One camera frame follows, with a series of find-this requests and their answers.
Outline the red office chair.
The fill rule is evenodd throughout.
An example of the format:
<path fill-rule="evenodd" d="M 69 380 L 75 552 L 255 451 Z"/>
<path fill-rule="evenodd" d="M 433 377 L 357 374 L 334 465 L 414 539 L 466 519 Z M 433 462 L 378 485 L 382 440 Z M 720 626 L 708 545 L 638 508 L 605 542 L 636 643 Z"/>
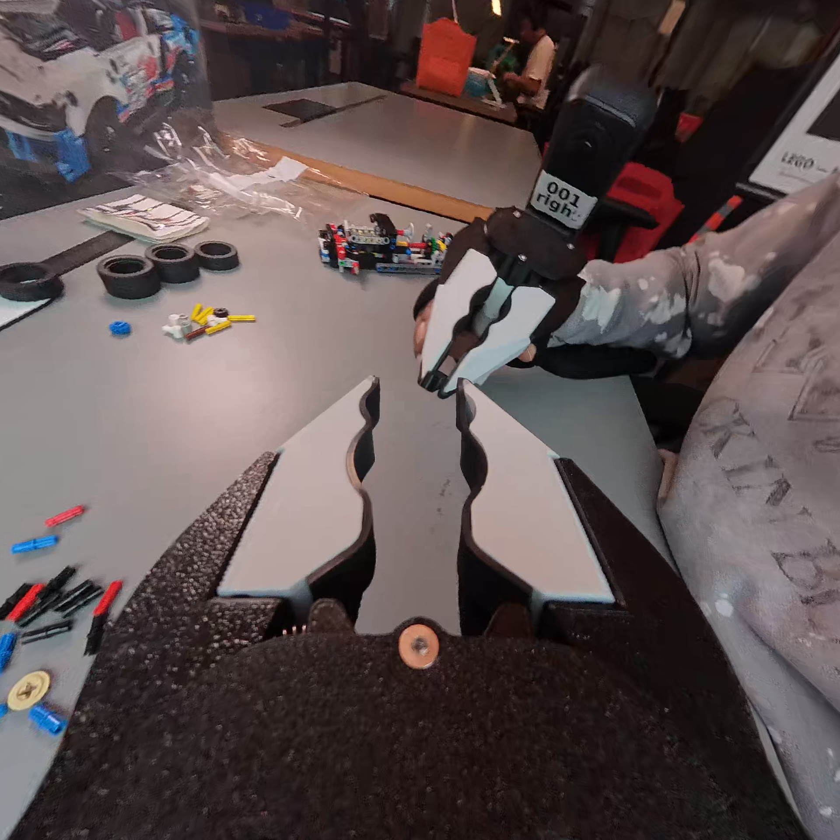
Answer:
<path fill-rule="evenodd" d="M 655 249 L 684 207 L 667 175 L 627 163 L 584 228 L 584 254 L 619 264 L 639 259 Z"/>

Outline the pile of yellow brick pieces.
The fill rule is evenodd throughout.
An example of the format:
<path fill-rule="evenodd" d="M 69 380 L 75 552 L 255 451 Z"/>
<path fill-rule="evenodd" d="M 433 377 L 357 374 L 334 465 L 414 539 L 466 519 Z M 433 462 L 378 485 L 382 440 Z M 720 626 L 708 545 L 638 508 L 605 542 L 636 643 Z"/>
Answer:
<path fill-rule="evenodd" d="M 255 323 L 253 314 L 235 314 L 226 308 L 203 307 L 197 304 L 191 313 L 175 313 L 161 327 L 163 335 L 171 340 L 191 343 L 202 337 L 215 335 L 240 323 Z"/>

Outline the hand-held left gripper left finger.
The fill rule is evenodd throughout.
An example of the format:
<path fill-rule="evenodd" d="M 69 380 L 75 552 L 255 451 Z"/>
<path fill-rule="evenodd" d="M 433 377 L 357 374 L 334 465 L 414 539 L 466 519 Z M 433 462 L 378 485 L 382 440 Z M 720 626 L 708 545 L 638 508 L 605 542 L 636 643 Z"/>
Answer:
<path fill-rule="evenodd" d="M 259 493 L 217 587 L 219 597 L 329 597 L 342 577 L 360 599 L 375 569 L 373 432 L 381 384 L 370 375 L 292 435 Z"/>

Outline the person's grey sweatshirt torso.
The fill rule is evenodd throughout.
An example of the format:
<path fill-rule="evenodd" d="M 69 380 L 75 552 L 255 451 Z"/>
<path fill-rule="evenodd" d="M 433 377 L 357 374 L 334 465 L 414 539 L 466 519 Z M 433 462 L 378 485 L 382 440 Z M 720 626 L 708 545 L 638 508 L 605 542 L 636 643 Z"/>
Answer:
<path fill-rule="evenodd" d="M 814 838 L 838 838 L 838 240 L 720 368 L 659 517 Z"/>

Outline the person's right forearm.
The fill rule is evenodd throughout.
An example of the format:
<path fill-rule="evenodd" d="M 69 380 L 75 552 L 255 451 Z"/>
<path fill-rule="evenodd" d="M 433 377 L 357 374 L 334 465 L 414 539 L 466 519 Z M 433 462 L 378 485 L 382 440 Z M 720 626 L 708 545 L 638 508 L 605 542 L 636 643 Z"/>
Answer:
<path fill-rule="evenodd" d="M 631 348 L 660 358 L 732 350 L 839 230 L 839 175 L 724 232 L 623 264 L 594 259 L 548 348 Z"/>

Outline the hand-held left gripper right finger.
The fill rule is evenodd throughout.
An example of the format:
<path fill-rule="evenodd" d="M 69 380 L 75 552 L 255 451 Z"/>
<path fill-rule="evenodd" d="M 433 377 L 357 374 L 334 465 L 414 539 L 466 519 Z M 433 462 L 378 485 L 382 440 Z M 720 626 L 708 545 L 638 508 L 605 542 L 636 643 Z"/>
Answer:
<path fill-rule="evenodd" d="M 615 604 L 560 474 L 560 457 L 477 386 L 458 383 L 465 441 L 478 447 L 469 533 L 478 550 L 524 583 L 533 604 Z"/>

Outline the orange bag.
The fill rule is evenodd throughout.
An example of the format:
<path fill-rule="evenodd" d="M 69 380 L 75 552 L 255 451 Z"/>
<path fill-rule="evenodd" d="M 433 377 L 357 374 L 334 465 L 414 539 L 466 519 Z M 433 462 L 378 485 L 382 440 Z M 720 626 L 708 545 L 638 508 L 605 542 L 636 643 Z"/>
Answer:
<path fill-rule="evenodd" d="M 418 88 L 460 97 L 476 51 L 477 37 L 451 18 L 423 27 L 415 83 Z"/>

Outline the grey desk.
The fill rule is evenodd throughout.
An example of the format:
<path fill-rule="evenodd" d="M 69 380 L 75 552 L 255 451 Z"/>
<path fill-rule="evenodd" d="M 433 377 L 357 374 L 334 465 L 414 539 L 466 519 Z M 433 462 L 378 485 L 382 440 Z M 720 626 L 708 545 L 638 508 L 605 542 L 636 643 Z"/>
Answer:
<path fill-rule="evenodd" d="M 417 386 L 413 304 L 426 278 L 351 279 L 324 266 L 316 228 L 213 217 L 205 238 L 239 268 L 111 298 L 94 265 L 65 294 L 2 331 L 2 505 L 72 491 L 102 509 L 96 530 L 128 575 L 112 615 L 169 546 L 263 453 L 278 449 L 368 375 L 381 384 L 375 463 L 364 480 L 377 550 L 358 628 L 425 616 L 459 631 L 455 558 L 468 494 L 455 400 Z M 165 337 L 194 307 L 255 323 L 191 343 Z M 112 321 L 132 325 L 111 336 Z"/>

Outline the orange striped pole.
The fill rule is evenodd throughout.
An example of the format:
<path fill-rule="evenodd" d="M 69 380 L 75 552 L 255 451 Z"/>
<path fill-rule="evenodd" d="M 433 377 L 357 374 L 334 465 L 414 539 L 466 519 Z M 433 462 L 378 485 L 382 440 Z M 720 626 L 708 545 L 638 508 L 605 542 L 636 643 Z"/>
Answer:
<path fill-rule="evenodd" d="M 719 208 L 713 212 L 708 219 L 699 227 L 699 229 L 695 232 L 694 235 L 688 240 L 689 244 L 693 244 L 697 242 L 697 240 L 708 234 L 714 233 L 719 230 L 722 224 L 727 220 L 727 218 L 732 214 L 735 210 L 737 210 L 743 202 L 743 197 L 741 195 L 732 195 L 724 204 L 720 205 Z"/>

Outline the toy car kit box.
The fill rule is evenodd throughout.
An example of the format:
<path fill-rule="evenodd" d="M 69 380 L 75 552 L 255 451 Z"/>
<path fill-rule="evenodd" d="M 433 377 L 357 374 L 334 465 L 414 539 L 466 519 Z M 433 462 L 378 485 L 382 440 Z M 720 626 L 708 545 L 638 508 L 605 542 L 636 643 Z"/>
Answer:
<path fill-rule="evenodd" d="M 198 2 L 1 6 L 2 219 L 125 186 L 211 113 Z"/>

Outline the multicoloured brick car chassis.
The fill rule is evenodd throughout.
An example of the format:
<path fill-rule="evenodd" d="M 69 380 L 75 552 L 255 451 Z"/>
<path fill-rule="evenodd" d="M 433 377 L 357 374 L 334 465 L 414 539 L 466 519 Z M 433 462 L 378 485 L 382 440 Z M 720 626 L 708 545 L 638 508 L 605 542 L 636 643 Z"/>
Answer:
<path fill-rule="evenodd" d="M 415 233 L 413 224 L 397 227 L 383 213 L 370 215 L 367 224 L 347 220 L 327 224 L 318 231 L 320 259 L 324 265 L 354 276 L 364 271 L 438 276 L 453 235 L 436 234 L 431 224 L 419 237 Z"/>

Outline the person's right hand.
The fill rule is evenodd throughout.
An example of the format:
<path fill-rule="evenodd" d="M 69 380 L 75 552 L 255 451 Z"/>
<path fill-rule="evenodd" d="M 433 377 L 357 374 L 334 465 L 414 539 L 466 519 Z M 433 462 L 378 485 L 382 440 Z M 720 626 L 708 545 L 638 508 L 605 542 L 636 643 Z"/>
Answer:
<path fill-rule="evenodd" d="M 419 359 L 424 349 L 425 339 L 427 335 L 428 325 L 432 318 L 434 309 L 434 300 L 431 300 L 427 305 L 418 312 L 415 317 L 414 333 L 413 333 L 413 355 L 414 358 Z M 459 359 L 468 350 L 470 350 L 476 343 L 470 333 L 463 334 L 455 343 L 455 348 L 452 350 L 454 359 Z M 533 363 L 537 356 L 537 347 L 531 343 L 516 359 L 517 363 L 529 365 Z"/>

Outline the black holed brick beam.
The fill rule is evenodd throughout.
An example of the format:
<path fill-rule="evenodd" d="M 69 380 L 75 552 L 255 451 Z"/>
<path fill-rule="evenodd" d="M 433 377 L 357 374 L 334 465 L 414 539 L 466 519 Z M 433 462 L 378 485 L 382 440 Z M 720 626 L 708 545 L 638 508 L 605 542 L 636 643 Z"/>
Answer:
<path fill-rule="evenodd" d="M 447 355 L 442 358 L 437 365 L 418 378 L 418 384 L 431 393 L 446 398 L 456 385 L 450 385 L 449 381 L 453 378 L 453 373 L 457 367 L 457 361 L 451 356 Z"/>

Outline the tan round gear piece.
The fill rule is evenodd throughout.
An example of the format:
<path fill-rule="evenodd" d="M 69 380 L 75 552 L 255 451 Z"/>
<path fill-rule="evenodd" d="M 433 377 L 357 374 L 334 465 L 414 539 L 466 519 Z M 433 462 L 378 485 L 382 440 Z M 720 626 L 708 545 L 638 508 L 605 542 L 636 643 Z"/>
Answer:
<path fill-rule="evenodd" d="M 46 670 L 26 674 L 14 683 L 7 693 L 6 705 L 10 711 L 27 711 L 46 698 L 51 685 L 51 675 Z"/>

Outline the clear plastic bag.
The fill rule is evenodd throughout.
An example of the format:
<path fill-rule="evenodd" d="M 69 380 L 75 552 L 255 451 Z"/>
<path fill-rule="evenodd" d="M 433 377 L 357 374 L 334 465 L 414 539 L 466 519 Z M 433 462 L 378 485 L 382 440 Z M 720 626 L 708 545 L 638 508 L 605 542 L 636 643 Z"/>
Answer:
<path fill-rule="evenodd" d="M 204 216 L 277 217 L 308 228 L 341 220 L 369 198 L 345 177 L 329 175 L 324 164 L 174 121 L 152 134 L 137 161 L 122 155 L 112 173 Z"/>

